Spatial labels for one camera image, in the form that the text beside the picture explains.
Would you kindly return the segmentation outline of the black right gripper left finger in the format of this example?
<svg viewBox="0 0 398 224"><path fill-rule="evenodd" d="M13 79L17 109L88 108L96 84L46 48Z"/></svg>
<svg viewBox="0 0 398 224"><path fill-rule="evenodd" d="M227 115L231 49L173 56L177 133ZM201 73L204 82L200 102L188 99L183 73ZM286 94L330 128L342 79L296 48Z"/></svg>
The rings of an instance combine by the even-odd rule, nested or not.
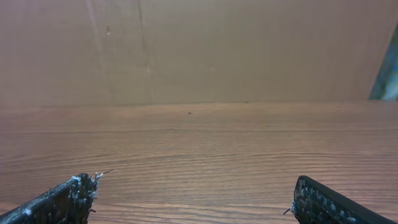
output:
<svg viewBox="0 0 398 224"><path fill-rule="evenodd" d="M88 222L104 173L81 173L1 215L1 224Z"/></svg>

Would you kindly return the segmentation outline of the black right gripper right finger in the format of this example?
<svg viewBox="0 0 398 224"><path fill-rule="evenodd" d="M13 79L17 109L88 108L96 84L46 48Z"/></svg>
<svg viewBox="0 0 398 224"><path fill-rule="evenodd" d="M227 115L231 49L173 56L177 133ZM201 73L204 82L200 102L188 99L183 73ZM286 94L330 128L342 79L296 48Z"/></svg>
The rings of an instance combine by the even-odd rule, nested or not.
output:
<svg viewBox="0 0 398 224"><path fill-rule="evenodd" d="M306 175L298 177L286 212L300 224L397 224Z"/></svg>

